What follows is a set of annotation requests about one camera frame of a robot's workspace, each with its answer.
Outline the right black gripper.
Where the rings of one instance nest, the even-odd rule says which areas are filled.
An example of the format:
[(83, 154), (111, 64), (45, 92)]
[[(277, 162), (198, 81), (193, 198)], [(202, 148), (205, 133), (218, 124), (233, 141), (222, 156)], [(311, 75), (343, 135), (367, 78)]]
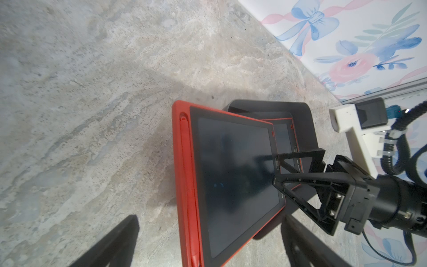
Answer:
[[(280, 168), (285, 174), (277, 174), (272, 184), (327, 234), (334, 235), (338, 224), (343, 222), (344, 230), (359, 235), (372, 211), (379, 187), (367, 171), (346, 156), (336, 156), (334, 163), (323, 172), (324, 155), (324, 149), (279, 154)], [(314, 208), (286, 184), (314, 187), (321, 207)]]

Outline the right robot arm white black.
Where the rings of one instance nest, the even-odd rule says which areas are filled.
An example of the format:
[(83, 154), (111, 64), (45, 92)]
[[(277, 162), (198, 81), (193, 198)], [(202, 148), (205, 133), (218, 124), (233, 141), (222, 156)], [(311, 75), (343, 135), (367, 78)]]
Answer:
[[(301, 209), (315, 224), (334, 235), (340, 222), (345, 230), (359, 235), (370, 221), (378, 229), (397, 228), (421, 237), (427, 235), (427, 189), (395, 176), (373, 178), (346, 156), (334, 163), (323, 161), (325, 151), (316, 149), (274, 157), (277, 169), (272, 184)], [(316, 190), (321, 202), (315, 208), (288, 188), (307, 185)]]

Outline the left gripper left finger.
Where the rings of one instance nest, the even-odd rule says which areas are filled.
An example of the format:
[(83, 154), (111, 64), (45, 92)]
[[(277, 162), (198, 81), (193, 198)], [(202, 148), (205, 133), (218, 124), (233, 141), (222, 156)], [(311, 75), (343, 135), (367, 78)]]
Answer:
[(73, 267), (129, 267), (140, 230), (136, 215), (129, 215), (71, 265)]

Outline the red writing tablet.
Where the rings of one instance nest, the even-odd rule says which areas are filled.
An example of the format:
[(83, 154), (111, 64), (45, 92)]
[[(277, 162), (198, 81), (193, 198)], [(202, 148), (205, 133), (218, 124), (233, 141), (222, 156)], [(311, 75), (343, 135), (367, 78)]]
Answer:
[(189, 121), (200, 267), (221, 267), (284, 207), (273, 186), (273, 124), (182, 100), (172, 105), (173, 159), (182, 264), (186, 248), (180, 116)]
[[(278, 147), (278, 153), (284, 154), (289, 152), (299, 151), (299, 144), (296, 138), (294, 121), (292, 117), (279, 119), (266, 119), (274, 126), (275, 139)], [(280, 172), (284, 174), (285, 170), (280, 168)], [(295, 190), (300, 184), (285, 184), (287, 188)]]

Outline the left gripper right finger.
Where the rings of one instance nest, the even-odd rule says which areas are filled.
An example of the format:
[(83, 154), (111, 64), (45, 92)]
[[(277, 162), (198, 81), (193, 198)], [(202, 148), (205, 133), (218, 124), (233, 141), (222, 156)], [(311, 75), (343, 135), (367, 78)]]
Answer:
[(292, 267), (349, 266), (345, 260), (292, 216), (283, 217), (281, 234)]

